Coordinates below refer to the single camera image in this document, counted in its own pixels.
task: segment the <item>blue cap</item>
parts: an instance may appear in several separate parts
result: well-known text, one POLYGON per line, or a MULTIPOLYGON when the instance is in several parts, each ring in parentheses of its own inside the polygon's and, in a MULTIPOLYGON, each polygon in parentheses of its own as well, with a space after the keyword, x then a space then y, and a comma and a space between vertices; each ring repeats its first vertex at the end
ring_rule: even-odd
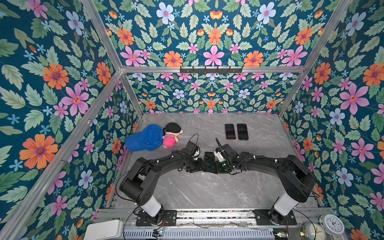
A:
POLYGON ((131 152, 152 151, 163 144, 163 129, 156 124, 148 125, 143 131, 129 135, 125 145, 131 152))

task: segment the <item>wall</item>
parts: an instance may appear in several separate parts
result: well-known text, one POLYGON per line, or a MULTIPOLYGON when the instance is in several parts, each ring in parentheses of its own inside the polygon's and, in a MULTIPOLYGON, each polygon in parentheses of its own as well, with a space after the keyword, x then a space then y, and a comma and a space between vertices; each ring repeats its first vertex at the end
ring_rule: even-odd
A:
MULTIPOLYGON (((5 30, 0 37, 2 228, 101 92, 111 77, 108 72, 113 74, 114 70, 77 0, 2 1, 0 20, 5 30), (31 10, 30 7, 35 8, 35 5, 40 11, 31 10), (73 20, 77 20, 78 27, 74 26, 73 20), (102 70, 107 73, 104 79, 100 76, 102 70), (76 89, 85 81, 88 85, 81 90, 80 107, 75 108, 72 92, 78 93, 76 89), (35 150, 40 146, 43 148, 37 151, 43 155, 36 157, 35 150)), ((20 236, 23 240, 80 239, 76 235, 82 235, 92 212, 103 207, 108 188, 114 181, 114 170, 124 153, 122 147, 121 153, 114 150, 111 141, 118 141, 118 138, 123 145, 125 136, 132 132, 135 118, 136 114, 119 85, 100 110, 96 125, 87 130, 79 143, 78 157, 74 153, 72 161, 58 176, 55 187, 24 227, 20 236), (121 111, 122 101, 127 104, 126 113, 121 111), (110 111, 113 116, 107 115, 106 108, 113 109, 110 111), (86 141, 88 145, 90 142, 91 146, 95 144, 89 155, 83 150, 86 141), (91 171, 94 177, 86 189, 84 185, 79 187, 84 171, 91 171), (51 216, 59 197, 62 200, 66 197, 67 205, 62 205, 61 213, 58 211, 51 216), (84 224, 78 229, 75 225, 80 219, 84 224)))
POLYGON ((354 240, 383 237, 383 9, 354 1, 285 114, 325 205, 354 240))
MULTIPOLYGON (((257 21, 263 7, 270 1, 166 1, 172 8, 170 15, 174 17, 166 24, 157 16, 161 1, 103 1, 98 2, 97 7, 102 10, 100 15, 107 32, 122 63, 127 66, 139 66, 139 63, 143 66, 171 66, 167 58, 172 52, 178 59, 174 66, 212 65, 204 55, 212 53, 216 47, 220 53, 216 58, 220 61, 214 62, 215 66, 296 66, 305 62, 336 7, 335 1, 321 2, 317 5, 309 0, 271 2, 273 10, 269 10, 275 11, 275 15, 257 21), (215 43, 210 38, 213 38, 215 29, 219 31, 215 33, 219 39, 213 45, 215 43), (301 40, 303 30, 307 37, 301 40), (301 53, 298 58, 301 62, 289 62, 288 50, 301 53), (137 63, 127 61, 127 51, 139 54, 140 60, 137 63), (262 55, 257 57, 259 63, 248 65, 255 51, 262 55)), ((185 78, 173 74, 169 79, 164 74, 144 74, 142 81, 131 77, 144 112, 221 112, 223 109, 229 112, 275 112, 297 77, 297 74, 287 74, 288 77, 284 78, 281 73, 262 73, 257 77, 256 73, 244 73, 241 78, 231 74, 211 79, 205 75, 185 78), (191 90, 191 84, 196 81, 200 89, 191 90), (164 87, 157 87, 161 82, 164 87), (227 82, 233 83, 229 91, 225 89, 227 82), (184 96, 175 98, 177 91, 183 91, 184 96), (239 98, 243 91, 250 95, 239 98), (215 102, 211 110, 207 106, 209 101, 215 102), (272 110, 267 108, 271 101, 275 106, 272 110)))

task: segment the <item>plush doll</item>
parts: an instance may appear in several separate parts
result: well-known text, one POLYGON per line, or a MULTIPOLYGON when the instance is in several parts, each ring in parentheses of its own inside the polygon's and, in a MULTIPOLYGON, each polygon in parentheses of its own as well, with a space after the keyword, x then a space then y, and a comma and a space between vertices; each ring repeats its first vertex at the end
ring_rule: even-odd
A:
POLYGON ((168 123, 164 128, 163 145, 164 148, 173 147, 175 143, 179 142, 177 136, 183 133, 181 127, 174 122, 168 123))

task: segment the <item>smartphone screen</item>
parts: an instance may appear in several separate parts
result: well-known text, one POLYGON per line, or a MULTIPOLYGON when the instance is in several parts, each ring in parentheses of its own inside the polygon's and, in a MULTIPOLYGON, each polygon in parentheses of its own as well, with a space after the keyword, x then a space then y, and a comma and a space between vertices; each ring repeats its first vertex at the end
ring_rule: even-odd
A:
POLYGON ((204 153, 203 172, 211 172, 218 174, 217 166, 215 164, 215 155, 213 152, 204 153))
POLYGON ((248 140, 248 129, 244 123, 237 124, 237 136, 239 140, 248 140))
POLYGON ((225 124, 225 137, 228 140, 236 139, 235 126, 233 124, 225 124))

